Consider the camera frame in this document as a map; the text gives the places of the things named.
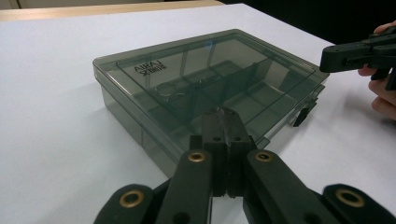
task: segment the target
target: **plastic storage box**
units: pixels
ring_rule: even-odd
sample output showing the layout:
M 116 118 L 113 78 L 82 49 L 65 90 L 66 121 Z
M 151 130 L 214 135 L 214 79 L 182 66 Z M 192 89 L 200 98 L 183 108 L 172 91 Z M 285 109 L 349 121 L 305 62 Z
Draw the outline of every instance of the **plastic storage box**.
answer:
M 304 120 L 329 75 L 239 30 L 98 58 L 93 67 L 106 107 L 168 176 L 201 134 L 201 114 L 236 111 L 265 147 L 282 126 Z

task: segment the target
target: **transparent lid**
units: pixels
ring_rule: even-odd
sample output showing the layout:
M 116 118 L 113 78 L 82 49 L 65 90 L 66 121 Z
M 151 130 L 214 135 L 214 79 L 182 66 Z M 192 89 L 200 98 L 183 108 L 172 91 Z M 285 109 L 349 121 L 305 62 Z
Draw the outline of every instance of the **transparent lid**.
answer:
M 94 65 L 164 136 L 187 150 L 201 114 L 239 113 L 256 144 L 328 76 L 312 63 L 239 30 L 96 59 Z

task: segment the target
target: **white table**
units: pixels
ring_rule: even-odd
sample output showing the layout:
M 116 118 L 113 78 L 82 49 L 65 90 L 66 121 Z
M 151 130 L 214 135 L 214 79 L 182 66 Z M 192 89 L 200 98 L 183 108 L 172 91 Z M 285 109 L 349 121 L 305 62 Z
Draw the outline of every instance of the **white table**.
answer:
M 92 60 L 234 28 L 315 64 L 331 44 L 245 5 L 0 22 L 0 223 L 93 223 L 117 189 L 165 181 L 106 110 Z M 271 149 L 309 188 L 348 184 L 396 214 L 396 124 L 368 81 L 331 75 Z M 241 200 L 215 199 L 212 223 L 247 223 Z

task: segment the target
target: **human hand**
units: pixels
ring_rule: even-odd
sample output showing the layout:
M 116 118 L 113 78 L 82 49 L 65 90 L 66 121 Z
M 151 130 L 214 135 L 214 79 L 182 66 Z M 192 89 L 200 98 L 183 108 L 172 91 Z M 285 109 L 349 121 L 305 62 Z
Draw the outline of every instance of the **human hand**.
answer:
M 381 33 L 390 26 L 395 26 L 396 21 L 378 26 L 374 33 Z M 362 69 L 358 70 L 363 77 L 372 76 L 376 69 L 369 68 L 364 65 Z M 388 83 L 389 77 L 381 80 L 372 80 L 369 83 L 369 89 L 374 92 L 377 97 L 372 102 L 372 108 L 385 116 L 396 120 L 396 91 L 386 91 L 385 86 Z

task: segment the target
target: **dark background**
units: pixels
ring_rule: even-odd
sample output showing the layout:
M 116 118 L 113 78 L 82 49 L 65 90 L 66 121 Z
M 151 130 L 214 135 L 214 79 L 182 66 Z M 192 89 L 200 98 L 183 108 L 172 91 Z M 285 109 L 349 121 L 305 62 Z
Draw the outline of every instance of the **dark background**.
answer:
M 396 20 L 394 0 L 219 1 L 244 3 L 334 44 L 366 39 L 378 25 Z

